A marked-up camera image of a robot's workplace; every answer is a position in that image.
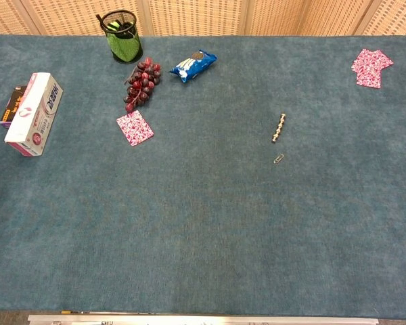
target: beige wall panel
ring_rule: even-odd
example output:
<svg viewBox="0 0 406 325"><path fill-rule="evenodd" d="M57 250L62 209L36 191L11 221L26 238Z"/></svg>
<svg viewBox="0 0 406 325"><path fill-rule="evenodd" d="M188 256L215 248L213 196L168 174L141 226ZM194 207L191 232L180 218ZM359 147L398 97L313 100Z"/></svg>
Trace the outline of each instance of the beige wall panel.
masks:
<svg viewBox="0 0 406 325"><path fill-rule="evenodd" d="M0 34L32 34L11 0L0 0Z"/></svg>
<svg viewBox="0 0 406 325"><path fill-rule="evenodd" d="M295 35L304 0L252 0L247 35Z"/></svg>
<svg viewBox="0 0 406 325"><path fill-rule="evenodd" d="M304 15L300 35L353 35L369 0L307 0L309 9Z"/></svg>
<svg viewBox="0 0 406 325"><path fill-rule="evenodd" d="M155 35L241 35L242 0L146 0Z"/></svg>
<svg viewBox="0 0 406 325"><path fill-rule="evenodd" d="M23 0L31 15L36 15L47 35L103 35L96 14L101 16L125 9L137 16L137 30L144 34L142 15L136 1L124 0Z"/></svg>
<svg viewBox="0 0 406 325"><path fill-rule="evenodd" d="M406 0L383 0L364 35L406 35Z"/></svg>

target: grape bunch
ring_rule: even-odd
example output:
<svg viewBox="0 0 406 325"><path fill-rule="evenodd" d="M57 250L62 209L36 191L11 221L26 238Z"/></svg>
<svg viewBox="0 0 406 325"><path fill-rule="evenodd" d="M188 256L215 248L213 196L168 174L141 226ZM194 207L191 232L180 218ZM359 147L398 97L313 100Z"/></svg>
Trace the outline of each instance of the grape bunch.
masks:
<svg viewBox="0 0 406 325"><path fill-rule="evenodd" d="M128 86L128 95L123 98L125 110L131 113L137 106L142 106L151 96L155 85L160 83L161 65L153 63L146 58L138 63L125 83Z"/></svg>

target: card stack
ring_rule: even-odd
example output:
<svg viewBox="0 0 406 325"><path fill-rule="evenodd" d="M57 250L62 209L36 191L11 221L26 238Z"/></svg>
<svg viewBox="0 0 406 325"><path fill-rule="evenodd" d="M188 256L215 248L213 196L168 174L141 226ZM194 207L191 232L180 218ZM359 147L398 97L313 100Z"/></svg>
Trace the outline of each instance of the card stack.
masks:
<svg viewBox="0 0 406 325"><path fill-rule="evenodd" d="M154 136L154 132L138 110L134 110L116 121L132 147Z"/></svg>
<svg viewBox="0 0 406 325"><path fill-rule="evenodd" d="M357 85L380 89L380 72L391 64L393 62L381 50L363 49L352 65L357 73Z"/></svg>

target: box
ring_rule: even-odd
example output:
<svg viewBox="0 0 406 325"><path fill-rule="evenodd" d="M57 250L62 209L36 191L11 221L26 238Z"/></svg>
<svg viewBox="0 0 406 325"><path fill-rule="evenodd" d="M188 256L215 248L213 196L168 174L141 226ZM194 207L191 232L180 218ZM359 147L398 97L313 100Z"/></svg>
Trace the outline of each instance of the box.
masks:
<svg viewBox="0 0 406 325"><path fill-rule="evenodd" d="M5 112L0 120L0 125L6 129L9 129L11 122L14 119L15 113L20 107L22 96L26 91L27 86L16 86L14 91L6 104Z"/></svg>
<svg viewBox="0 0 406 325"><path fill-rule="evenodd" d="M32 74L5 142L23 156L42 155L62 94L50 73Z"/></svg>

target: paper clip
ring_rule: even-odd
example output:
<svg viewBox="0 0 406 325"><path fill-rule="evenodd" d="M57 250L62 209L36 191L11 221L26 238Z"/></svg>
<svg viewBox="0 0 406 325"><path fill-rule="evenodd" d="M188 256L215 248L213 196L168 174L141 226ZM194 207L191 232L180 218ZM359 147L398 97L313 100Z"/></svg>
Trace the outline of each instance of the paper clip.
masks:
<svg viewBox="0 0 406 325"><path fill-rule="evenodd" d="M273 160L273 163L274 163L274 164L277 164L277 163L279 163L280 161L282 161L283 158L284 158L284 154L280 154L277 158L275 158L275 159Z"/></svg>

